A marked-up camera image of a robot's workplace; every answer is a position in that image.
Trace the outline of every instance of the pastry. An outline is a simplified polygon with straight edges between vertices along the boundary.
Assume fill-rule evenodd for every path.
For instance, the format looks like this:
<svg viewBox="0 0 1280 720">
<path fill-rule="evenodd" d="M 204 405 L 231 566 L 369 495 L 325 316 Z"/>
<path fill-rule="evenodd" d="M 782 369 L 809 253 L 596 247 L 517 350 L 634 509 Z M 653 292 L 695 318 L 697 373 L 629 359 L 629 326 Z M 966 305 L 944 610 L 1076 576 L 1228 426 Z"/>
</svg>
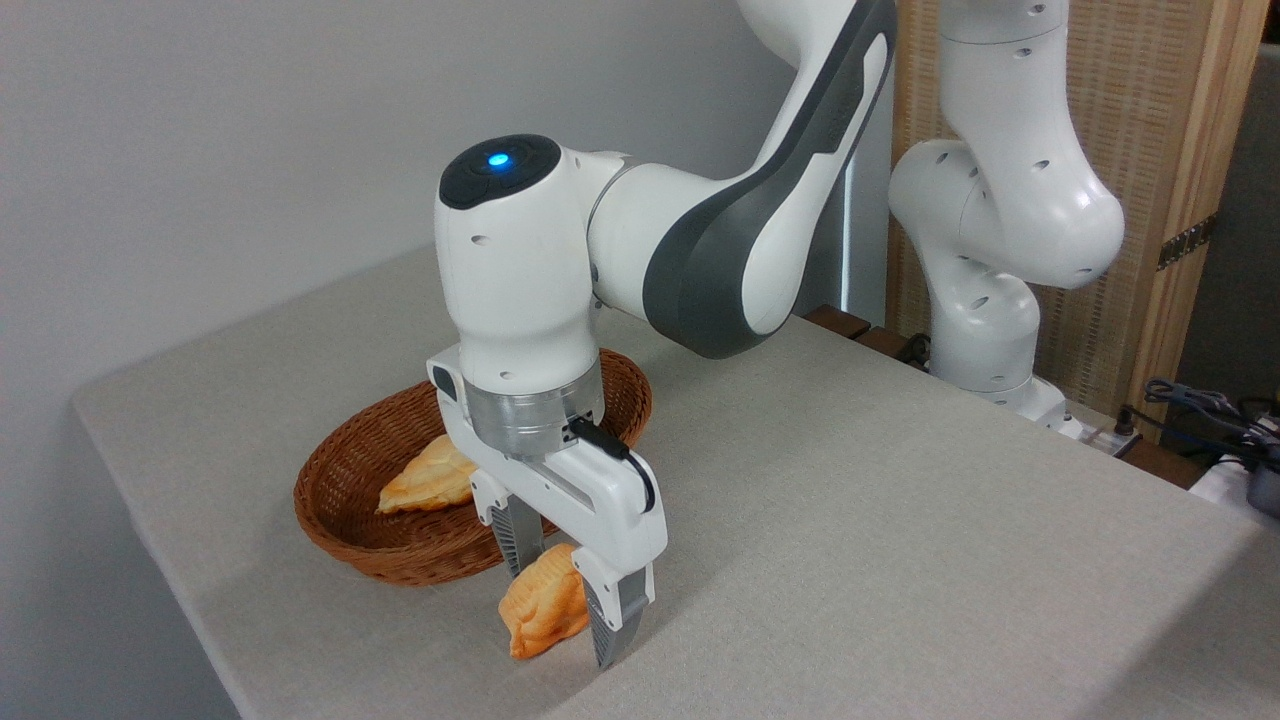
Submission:
<svg viewBox="0 0 1280 720">
<path fill-rule="evenodd" d="M 582 575 L 573 568 L 573 546 L 557 544 L 512 580 L 498 603 L 511 630 L 511 656 L 527 660 L 586 628 Z"/>
<path fill-rule="evenodd" d="M 471 502 L 470 478 L 475 470 L 475 462 L 453 447 L 449 436 L 440 436 L 387 483 L 379 495 L 376 512 L 442 510 Z"/>
</svg>

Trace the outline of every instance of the woven panel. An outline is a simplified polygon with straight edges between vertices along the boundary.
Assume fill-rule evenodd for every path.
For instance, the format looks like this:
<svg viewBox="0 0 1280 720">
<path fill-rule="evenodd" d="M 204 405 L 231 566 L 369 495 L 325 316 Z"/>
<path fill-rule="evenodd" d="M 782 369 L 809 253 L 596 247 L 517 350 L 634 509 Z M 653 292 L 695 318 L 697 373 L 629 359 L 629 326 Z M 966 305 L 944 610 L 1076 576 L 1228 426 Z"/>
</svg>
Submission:
<svg viewBox="0 0 1280 720">
<path fill-rule="evenodd" d="M 1142 333 L 1152 251 L 1169 211 L 1170 152 L 1181 145 L 1199 64 L 1199 54 L 1187 50 L 1202 45 L 1203 5 L 1071 4 L 1071 118 L 1094 170 L 1124 205 L 1125 242 L 1096 283 L 1069 292 L 1036 288 L 1042 307 L 1036 369 L 1069 398 L 1105 413 L 1123 401 Z M 916 142 L 950 135 L 937 99 L 937 0 L 900 3 L 895 159 Z M 902 334 L 928 332 L 919 261 L 896 223 L 890 242 L 890 325 Z"/>
</svg>

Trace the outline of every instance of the oval basket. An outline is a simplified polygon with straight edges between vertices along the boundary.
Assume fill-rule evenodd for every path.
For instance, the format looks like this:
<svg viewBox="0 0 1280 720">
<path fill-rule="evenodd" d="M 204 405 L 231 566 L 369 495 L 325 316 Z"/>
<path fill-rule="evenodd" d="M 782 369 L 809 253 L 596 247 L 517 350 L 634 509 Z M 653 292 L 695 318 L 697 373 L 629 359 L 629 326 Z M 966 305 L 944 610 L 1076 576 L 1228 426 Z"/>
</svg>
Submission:
<svg viewBox="0 0 1280 720">
<path fill-rule="evenodd" d="M 653 410 L 649 380 L 612 350 L 600 350 L 600 370 L 602 427 L 632 445 Z M 361 410 L 325 438 L 298 473 L 298 524 L 329 555 L 397 585 L 445 583 L 493 568 L 502 552 L 470 502 L 434 512 L 374 514 L 383 487 L 442 434 L 444 421 L 429 382 Z M 543 530 L 549 534 L 556 527 L 544 520 Z"/>
</svg>

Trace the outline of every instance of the table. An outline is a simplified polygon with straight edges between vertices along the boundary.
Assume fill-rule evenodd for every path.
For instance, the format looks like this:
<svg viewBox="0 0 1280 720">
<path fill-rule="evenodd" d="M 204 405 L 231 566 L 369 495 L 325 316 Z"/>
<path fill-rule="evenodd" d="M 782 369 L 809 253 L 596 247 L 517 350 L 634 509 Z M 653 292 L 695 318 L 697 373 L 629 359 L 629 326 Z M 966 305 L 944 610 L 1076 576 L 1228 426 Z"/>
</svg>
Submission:
<svg viewBox="0 0 1280 720">
<path fill-rule="evenodd" d="M 291 503 L 314 447 L 456 342 L 424 249 L 74 406 L 256 717 L 1276 717 L 1280 539 L 792 319 L 709 361 L 618 313 L 671 544 L 627 656 L 507 657 L 495 568 L 370 580 Z"/>
</svg>

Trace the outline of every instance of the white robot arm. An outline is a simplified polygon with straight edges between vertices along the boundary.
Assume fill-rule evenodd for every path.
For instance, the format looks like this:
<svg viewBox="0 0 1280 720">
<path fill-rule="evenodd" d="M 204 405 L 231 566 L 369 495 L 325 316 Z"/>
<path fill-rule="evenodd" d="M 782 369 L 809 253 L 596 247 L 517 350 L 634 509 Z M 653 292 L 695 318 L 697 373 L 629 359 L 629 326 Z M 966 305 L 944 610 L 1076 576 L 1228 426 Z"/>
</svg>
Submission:
<svg viewBox="0 0 1280 720">
<path fill-rule="evenodd" d="M 943 0 L 942 111 L 964 141 L 910 149 L 890 208 L 932 306 L 932 374 L 1066 434 L 1062 393 L 1032 375 L 1039 306 L 1023 281 L 1076 288 L 1124 240 L 1066 105 L 1066 0 Z"/>
<path fill-rule="evenodd" d="M 652 562 L 667 528 L 648 464 L 596 427 L 604 401 L 593 306 L 646 319 L 708 357 L 777 331 L 892 55 L 892 0 L 739 5 L 797 69 L 741 176 L 712 181 L 508 136 L 451 163 L 435 204 L 445 301 L 461 336 L 428 363 L 445 427 L 480 468 L 476 509 L 513 574 L 541 552 L 539 516 L 581 543 L 573 560 L 602 667 L 654 600 Z"/>
</svg>

